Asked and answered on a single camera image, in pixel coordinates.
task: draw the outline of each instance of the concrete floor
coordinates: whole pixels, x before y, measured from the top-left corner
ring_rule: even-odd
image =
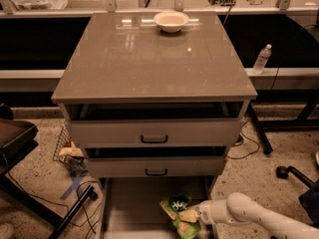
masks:
[[[300,107],[259,106],[256,107],[256,110],[261,119],[272,120],[282,116],[294,117],[299,113]],[[11,175],[27,192],[53,202],[66,204],[69,207],[72,206],[77,199],[75,190],[72,190],[70,195],[67,194],[68,189],[72,188],[73,185],[72,178],[64,165],[53,160],[64,123],[60,111],[58,109],[42,109],[40,111],[16,109],[14,114],[15,119],[29,120],[38,127],[39,133],[36,140],[39,146],[11,170]],[[319,113],[315,111],[313,116],[318,118]],[[243,157],[258,148],[256,143],[256,141],[259,142],[258,135],[249,118],[247,118],[247,124],[242,133],[254,141],[245,137],[244,143],[233,147],[229,156]],[[319,170],[314,154],[319,149],[319,131],[268,132],[267,135],[274,151],[265,155],[262,147],[259,147],[255,153],[245,158],[229,159],[222,175],[217,178],[211,197],[212,199],[224,199],[232,192],[242,192],[268,209],[311,224],[311,220],[298,201],[298,196],[308,188],[293,175],[290,175],[286,180],[278,179],[275,169],[278,165],[292,165],[316,181],[319,178]],[[80,183],[94,181],[94,178],[89,174],[80,179]],[[98,209],[91,218],[91,223],[95,224],[99,217],[102,194],[96,183],[92,182],[92,185],[96,188],[99,198],[96,201],[89,199],[85,208],[89,216]],[[61,216],[66,214],[65,207],[47,202],[43,202],[43,204]],[[60,238],[94,238],[94,234],[89,232],[89,225],[84,223],[85,221],[84,211],[80,210],[72,220],[73,224],[64,230]],[[48,238],[53,231],[51,225],[46,221],[34,215],[4,192],[0,192],[0,223],[3,222],[13,224],[13,238],[17,239]],[[218,224],[217,231],[219,239],[269,239],[271,236],[257,225],[245,229]]]

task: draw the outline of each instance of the drawer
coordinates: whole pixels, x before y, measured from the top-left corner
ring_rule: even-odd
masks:
[[[80,148],[208,146],[235,143],[243,119],[69,121],[66,127]]]
[[[104,184],[96,238],[179,238],[160,201],[176,194],[191,195],[190,205],[207,199],[203,177],[111,178]],[[216,237],[216,227],[201,226],[196,239]]]
[[[170,177],[219,175],[225,167],[223,147],[98,149],[87,168],[95,177]]]

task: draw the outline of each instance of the white robotic arm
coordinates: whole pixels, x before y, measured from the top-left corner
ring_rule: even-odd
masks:
[[[232,193],[226,200],[207,200],[180,212],[181,220],[204,224],[226,223],[232,226],[259,224],[278,239],[318,239],[319,230],[268,210],[242,193]]]

